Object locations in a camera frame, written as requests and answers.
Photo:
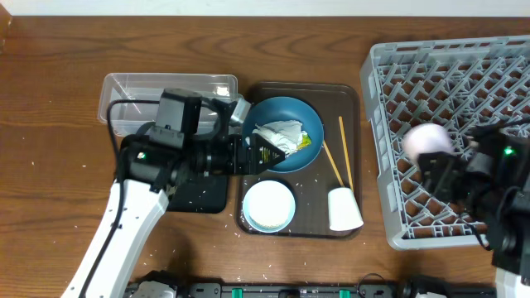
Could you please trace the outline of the white napkin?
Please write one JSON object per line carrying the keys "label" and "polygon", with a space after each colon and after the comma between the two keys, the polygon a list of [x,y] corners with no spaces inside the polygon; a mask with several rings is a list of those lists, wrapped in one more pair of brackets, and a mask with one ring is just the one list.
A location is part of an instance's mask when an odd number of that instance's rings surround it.
{"label": "white napkin", "polygon": [[286,156],[290,156],[298,152],[297,143],[301,132],[305,131],[301,127],[302,123],[297,120],[277,121],[262,126],[256,124],[253,133],[284,151]]}

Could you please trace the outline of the yellow green snack wrapper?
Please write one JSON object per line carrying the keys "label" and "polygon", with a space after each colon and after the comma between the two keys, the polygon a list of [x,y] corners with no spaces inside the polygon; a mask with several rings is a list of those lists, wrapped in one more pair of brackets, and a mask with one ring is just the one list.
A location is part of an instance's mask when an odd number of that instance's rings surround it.
{"label": "yellow green snack wrapper", "polygon": [[297,143],[296,149],[300,151],[303,148],[308,147],[311,144],[311,138],[306,131],[302,131]]}

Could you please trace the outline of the small light blue bowl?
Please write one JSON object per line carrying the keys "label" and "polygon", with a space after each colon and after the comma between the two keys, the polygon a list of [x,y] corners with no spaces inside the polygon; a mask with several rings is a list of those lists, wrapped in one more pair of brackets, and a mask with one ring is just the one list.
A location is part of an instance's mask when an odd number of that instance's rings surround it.
{"label": "small light blue bowl", "polygon": [[253,230],[277,233],[294,218],[295,196],[279,181],[259,181],[244,195],[242,210],[245,221]]}

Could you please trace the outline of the wooden chopstick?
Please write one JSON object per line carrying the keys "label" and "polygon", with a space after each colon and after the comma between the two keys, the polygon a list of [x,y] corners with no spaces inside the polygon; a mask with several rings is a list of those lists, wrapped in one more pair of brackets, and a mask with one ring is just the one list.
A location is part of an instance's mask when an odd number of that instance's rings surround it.
{"label": "wooden chopstick", "polygon": [[334,160],[334,158],[333,158],[333,156],[332,156],[332,154],[331,154],[331,152],[330,152],[330,149],[329,149],[329,147],[328,147],[326,141],[323,141],[323,147],[324,147],[324,149],[325,149],[325,153],[326,153],[326,155],[327,155],[327,157],[328,157],[328,160],[329,160],[330,165],[331,165],[331,167],[332,167],[332,169],[333,169],[333,172],[335,173],[335,177],[336,177],[336,179],[337,179],[339,185],[340,185],[341,187],[344,187],[345,184],[344,184],[344,182],[343,182],[343,180],[342,180],[342,178],[341,178],[341,175],[340,175],[340,173],[339,173],[339,170],[338,170],[338,168],[337,168],[337,166],[336,166],[336,164],[335,164],[335,160]]}
{"label": "wooden chopstick", "polygon": [[342,116],[339,116],[338,119],[339,119],[339,125],[340,125],[340,135],[341,135],[341,140],[342,140],[342,145],[343,145],[344,162],[345,162],[346,169],[347,169],[349,187],[350,187],[350,189],[353,192],[354,191],[354,183],[353,183],[353,176],[352,176],[350,160],[349,160],[349,150],[348,150],[347,140],[346,140],[346,136],[345,136],[344,120],[343,120]]}

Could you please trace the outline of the white paper cup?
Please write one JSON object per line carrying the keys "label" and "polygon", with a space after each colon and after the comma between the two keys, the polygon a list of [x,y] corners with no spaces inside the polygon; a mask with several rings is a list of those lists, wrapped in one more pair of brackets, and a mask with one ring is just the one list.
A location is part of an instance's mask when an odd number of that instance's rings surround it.
{"label": "white paper cup", "polygon": [[350,231],[364,225],[354,192],[350,188],[335,188],[328,193],[328,215],[332,231]]}

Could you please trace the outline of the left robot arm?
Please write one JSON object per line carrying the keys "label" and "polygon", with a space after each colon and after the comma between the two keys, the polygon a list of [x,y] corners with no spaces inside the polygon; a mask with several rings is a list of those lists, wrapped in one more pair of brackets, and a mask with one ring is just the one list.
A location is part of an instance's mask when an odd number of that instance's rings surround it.
{"label": "left robot arm", "polygon": [[65,297],[120,297],[171,193],[209,175],[256,175],[285,159],[258,134],[230,134],[239,108],[194,91],[166,88],[155,121],[111,141],[115,181],[100,225]]}

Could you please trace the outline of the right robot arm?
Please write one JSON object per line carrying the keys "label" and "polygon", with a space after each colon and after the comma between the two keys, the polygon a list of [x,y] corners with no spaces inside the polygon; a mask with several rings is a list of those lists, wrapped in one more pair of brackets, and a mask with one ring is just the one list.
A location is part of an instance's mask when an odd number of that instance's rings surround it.
{"label": "right robot arm", "polygon": [[504,133],[508,123],[474,127],[469,160],[458,157],[449,133],[427,123],[403,139],[419,167],[423,189],[459,205],[487,225],[479,245],[493,253],[498,297],[529,295],[529,140]]}

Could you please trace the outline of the grey dishwasher rack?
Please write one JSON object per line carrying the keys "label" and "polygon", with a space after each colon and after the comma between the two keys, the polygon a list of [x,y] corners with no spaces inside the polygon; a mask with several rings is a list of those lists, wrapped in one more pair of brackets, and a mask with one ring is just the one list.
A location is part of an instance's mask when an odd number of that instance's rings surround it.
{"label": "grey dishwasher rack", "polygon": [[378,161],[378,192],[388,244],[397,250],[474,246],[485,226],[430,196],[402,149],[416,125],[436,123],[458,156],[469,158],[473,127],[529,114],[529,39],[501,36],[373,46],[360,71]]}

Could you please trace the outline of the blue plate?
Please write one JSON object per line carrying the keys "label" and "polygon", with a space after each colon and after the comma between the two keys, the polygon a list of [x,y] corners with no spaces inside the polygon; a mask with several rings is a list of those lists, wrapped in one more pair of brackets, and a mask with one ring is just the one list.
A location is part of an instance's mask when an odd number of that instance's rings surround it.
{"label": "blue plate", "polygon": [[243,138],[257,126],[277,121],[296,120],[308,133],[311,144],[293,153],[270,171],[290,173],[309,166],[320,154],[324,142],[324,128],[318,113],[308,103],[293,97],[279,96],[265,99],[252,107],[242,126]]}

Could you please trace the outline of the black plastic tray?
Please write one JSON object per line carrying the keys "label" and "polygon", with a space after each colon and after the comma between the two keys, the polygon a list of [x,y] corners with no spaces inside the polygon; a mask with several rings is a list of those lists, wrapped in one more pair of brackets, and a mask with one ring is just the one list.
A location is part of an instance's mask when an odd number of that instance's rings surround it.
{"label": "black plastic tray", "polygon": [[189,180],[169,196],[167,212],[218,214],[227,204],[228,176]]}

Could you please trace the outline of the brown serving tray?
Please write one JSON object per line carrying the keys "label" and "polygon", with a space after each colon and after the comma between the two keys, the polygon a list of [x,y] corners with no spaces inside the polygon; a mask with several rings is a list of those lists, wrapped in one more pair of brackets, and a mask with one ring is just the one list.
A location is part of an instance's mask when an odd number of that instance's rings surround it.
{"label": "brown serving tray", "polygon": [[[341,178],[349,186],[343,145],[340,135],[339,116],[343,117],[349,160],[354,183],[354,196],[362,205],[362,179],[360,166],[360,105],[357,92],[344,84],[310,84],[287,82],[260,82],[249,90],[249,99],[258,104],[272,97],[286,96],[300,99],[315,109],[322,121],[324,140],[335,160]],[[339,186],[324,147],[318,157],[307,167],[290,172],[265,171],[260,175],[247,175],[240,180],[235,222],[245,233],[259,235],[243,217],[243,197],[248,189],[263,180],[276,180],[287,186],[295,196],[296,211],[293,220],[278,237],[351,239],[360,233],[330,230],[328,193]]]}

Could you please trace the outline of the clear plastic bin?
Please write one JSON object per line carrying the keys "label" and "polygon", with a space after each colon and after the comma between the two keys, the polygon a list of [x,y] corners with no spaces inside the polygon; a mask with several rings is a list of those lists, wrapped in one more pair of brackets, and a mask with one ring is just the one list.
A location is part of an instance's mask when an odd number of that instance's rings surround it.
{"label": "clear plastic bin", "polygon": [[206,98],[216,98],[226,103],[242,98],[237,78],[231,74],[111,73],[104,78],[99,100],[99,121],[106,123],[108,105],[123,99],[125,103],[112,108],[114,133],[120,137],[133,134],[144,123],[155,121],[158,109],[153,103],[138,104],[133,101],[158,101],[166,88],[195,91]]}

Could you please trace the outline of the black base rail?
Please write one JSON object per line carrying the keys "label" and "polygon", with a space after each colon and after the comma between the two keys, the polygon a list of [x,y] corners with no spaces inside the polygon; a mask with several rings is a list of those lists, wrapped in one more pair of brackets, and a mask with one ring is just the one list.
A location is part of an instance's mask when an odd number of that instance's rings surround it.
{"label": "black base rail", "polygon": [[244,284],[202,279],[185,284],[169,272],[149,272],[125,288],[125,298],[496,298],[492,286],[454,286],[431,276],[399,283],[369,273],[356,284]]}

